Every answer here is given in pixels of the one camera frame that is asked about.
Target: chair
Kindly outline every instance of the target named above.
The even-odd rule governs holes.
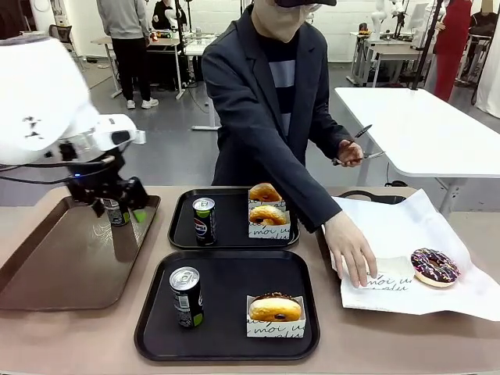
[[[56,39],[59,39],[61,43],[66,45],[66,49],[70,54],[74,56],[75,59],[77,59],[78,64],[80,65],[80,68],[82,70],[85,70],[84,64],[82,64],[80,57],[78,57],[77,50],[73,46],[73,42],[71,41],[71,29],[73,26],[57,26],[57,25],[50,25],[48,28],[48,34]]]

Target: donut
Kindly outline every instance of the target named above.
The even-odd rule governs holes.
[[[288,295],[268,293],[254,299],[248,314],[263,322],[295,322],[300,319],[302,307]]]
[[[283,225],[287,223],[287,216],[272,205],[260,205],[250,211],[248,218],[252,223],[262,225]]]
[[[420,248],[412,254],[411,260],[416,278],[433,287],[449,287],[460,275],[456,264],[436,250]]]
[[[273,185],[268,183],[258,184],[251,188],[248,197],[260,202],[278,202],[283,200]]]

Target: soda can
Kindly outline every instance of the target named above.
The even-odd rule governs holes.
[[[181,267],[170,275],[173,305],[182,327],[199,326],[203,321],[203,297],[200,273],[193,267]]]
[[[130,213],[126,205],[120,206],[114,199],[107,198],[102,198],[101,202],[108,214],[109,222],[114,227],[121,227],[130,221]]]
[[[210,198],[199,198],[193,202],[195,211],[196,240],[200,245],[211,245],[216,241],[216,203]]]

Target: black cap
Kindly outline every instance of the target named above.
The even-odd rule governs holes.
[[[337,0],[274,0],[278,6],[292,8],[300,5],[324,4],[336,6]]]

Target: brown tray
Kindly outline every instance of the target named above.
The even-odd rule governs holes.
[[[123,293],[158,208],[142,223],[111,227],[106,214],[64,198],[0,269],[0,309],[104,309]]]

